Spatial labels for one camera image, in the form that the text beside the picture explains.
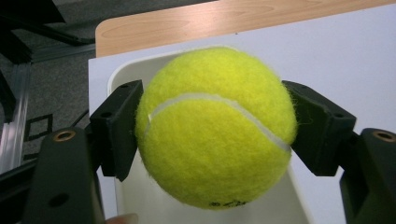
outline tennis ball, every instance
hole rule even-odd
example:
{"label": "tennis ball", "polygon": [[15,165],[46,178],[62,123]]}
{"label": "tennis ball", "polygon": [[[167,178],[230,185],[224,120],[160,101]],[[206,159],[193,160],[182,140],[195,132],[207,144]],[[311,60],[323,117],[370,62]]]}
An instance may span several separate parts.
{"label": "tennis ball", "polygon": [[148,173],[166,192],[220,210],[257,199],[285,173],[296,118],[288,91],[260,60],[198,49],[151,80],[135,133]]}

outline wooden surface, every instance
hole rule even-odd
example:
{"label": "wooden surface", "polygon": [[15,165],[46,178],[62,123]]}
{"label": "wooden surface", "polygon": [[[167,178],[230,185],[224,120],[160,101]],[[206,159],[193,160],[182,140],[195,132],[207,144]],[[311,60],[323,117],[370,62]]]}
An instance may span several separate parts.
{"label": "wooden surface", "polygon": [[99,24],[96,57],[393,3],[396,0],[219,0],[153,11]]}

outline ball fuzz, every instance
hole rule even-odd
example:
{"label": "ball fuzz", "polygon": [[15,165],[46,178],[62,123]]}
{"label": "ball fuzz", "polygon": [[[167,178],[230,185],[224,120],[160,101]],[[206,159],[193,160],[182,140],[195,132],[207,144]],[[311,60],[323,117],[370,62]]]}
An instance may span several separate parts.
{"label": "ball fuzz", "polygon": [[280,79],[228,48],[182,54],[148,84],[136,136],[150,175],[182,203],[249,203],[287,170],[297,122]]}

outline white table surface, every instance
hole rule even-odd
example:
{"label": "white table surface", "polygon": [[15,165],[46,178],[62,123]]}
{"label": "white table surface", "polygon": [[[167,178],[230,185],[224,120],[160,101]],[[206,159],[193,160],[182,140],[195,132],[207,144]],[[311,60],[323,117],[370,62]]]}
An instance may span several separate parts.
{"label": "white table surface", "polygon": [[[357,133],[369,127],[396,133],[396,5],[91,59],[90,112],[106,99],[108,79],[122,64],[211,45],[244,50],[282,79],[320,92],[358,118]],[[293,155],[290,171],[312,223],[346,223],[342,169],[336,177],[315,177]],[[115,216],[114,180],[101,177],[101,185],[106,216]]]}

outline white plastic bin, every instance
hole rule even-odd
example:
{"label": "white plastic bin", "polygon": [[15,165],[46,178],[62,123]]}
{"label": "white plastic bin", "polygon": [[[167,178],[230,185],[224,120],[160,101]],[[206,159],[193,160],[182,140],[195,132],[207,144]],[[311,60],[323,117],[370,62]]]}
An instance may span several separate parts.
{"label": "white plastic bin", "polygon": [[[146,86],[178,54],[170,53],[123,64],[111,75],[107,83],[107,93],[110,94],[123,83],[138,79],[142,79]],[[140,154],[136,152],[129,176],[123,183],[117,181],[116,189],[119,213],[137,213],[141,224],[309,223],[291,181],[290,172],[255,202],[229,210],[210,211],[180,203],[169,196],[149,177]]]}

